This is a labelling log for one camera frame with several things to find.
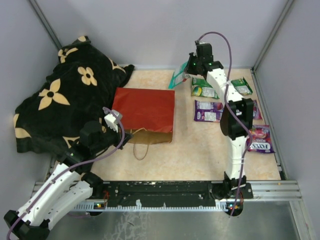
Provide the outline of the green candy bag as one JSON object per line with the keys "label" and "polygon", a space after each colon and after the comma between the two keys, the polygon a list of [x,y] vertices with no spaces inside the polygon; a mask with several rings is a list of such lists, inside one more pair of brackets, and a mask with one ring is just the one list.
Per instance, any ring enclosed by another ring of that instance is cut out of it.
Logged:
{"label": "green candy bag", "polygon": [[253,94],[252,88],[244,77],[231,80],[231,83],[242,96]]}
{"label": "green candy bag", "polygon": [[191,80],[191,96],[219,99],[215,89],[205,79],[196,77]]}

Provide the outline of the red paper bag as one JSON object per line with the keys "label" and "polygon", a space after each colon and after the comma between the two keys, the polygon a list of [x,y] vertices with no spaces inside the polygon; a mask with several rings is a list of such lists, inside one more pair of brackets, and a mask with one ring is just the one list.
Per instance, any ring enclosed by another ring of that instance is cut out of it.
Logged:
{"label": "red paper bag", "polygon": [[136,146],[171,143],[173,141],[175,91],[165,89],[118,87],[112,109],[122,114],[124,129],[133,135],[133,155],[137,160]]}

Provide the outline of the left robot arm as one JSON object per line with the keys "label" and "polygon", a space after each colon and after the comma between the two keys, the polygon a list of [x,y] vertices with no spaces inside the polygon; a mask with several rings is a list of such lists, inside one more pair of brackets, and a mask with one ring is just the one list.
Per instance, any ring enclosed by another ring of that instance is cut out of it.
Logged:
{"label": "left robot arm", "polygon": [[120,124],[103,130],[98,121],[87,122],[36,194],[18,210],[4,215],[9,228],[6,239],[14,234],[20,240],[45,240],[77,204],[101,197],[104,181],[91,172],[93,163],[111,146],[117,151],[131,138],[133,134]]}

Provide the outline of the teal mint candy bag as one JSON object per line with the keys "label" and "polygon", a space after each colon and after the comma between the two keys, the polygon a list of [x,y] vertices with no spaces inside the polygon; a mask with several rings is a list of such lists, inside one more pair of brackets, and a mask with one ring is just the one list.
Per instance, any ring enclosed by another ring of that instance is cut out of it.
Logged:
{"label": "teal mint candy bag", "polygon": [[172,90],[176,86],[186,82],[188,79],[191,78],[191,76],[186,72],[187,64],[188,62],[185,62],[175,69],[169,82],[168,89]]}

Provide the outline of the purple candy bag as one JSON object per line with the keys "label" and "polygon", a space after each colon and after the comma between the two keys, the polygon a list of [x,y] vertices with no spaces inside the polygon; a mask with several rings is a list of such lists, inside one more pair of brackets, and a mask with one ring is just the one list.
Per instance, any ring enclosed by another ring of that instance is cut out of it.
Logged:
{"label": "purple candy bag", "polygon": [[254,120],[263,119],[257,100],[253,100],[253,119]]}
{"label": "purple candy bag", "polygon": [[194,101],[194,121],[219,123],[224,105],[221,102]]}

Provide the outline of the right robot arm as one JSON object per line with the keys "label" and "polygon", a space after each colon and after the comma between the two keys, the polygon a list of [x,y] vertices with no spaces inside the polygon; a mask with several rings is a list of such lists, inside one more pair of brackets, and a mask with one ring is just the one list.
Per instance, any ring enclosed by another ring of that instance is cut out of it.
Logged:
{"label": "right robot arm", "polygon": [[248,151],[247,137],[253,126],[254,102],[244,98],[232,85],[223,65],[214,60],[212,45],[195,42],[196,51],[189,54],[186,72],[202,76],[214,88],[223,105],[220,129],[226,137],[227,168],[222,183],[212,189],[216,199],[236,198],[246,186],[244,163]]}

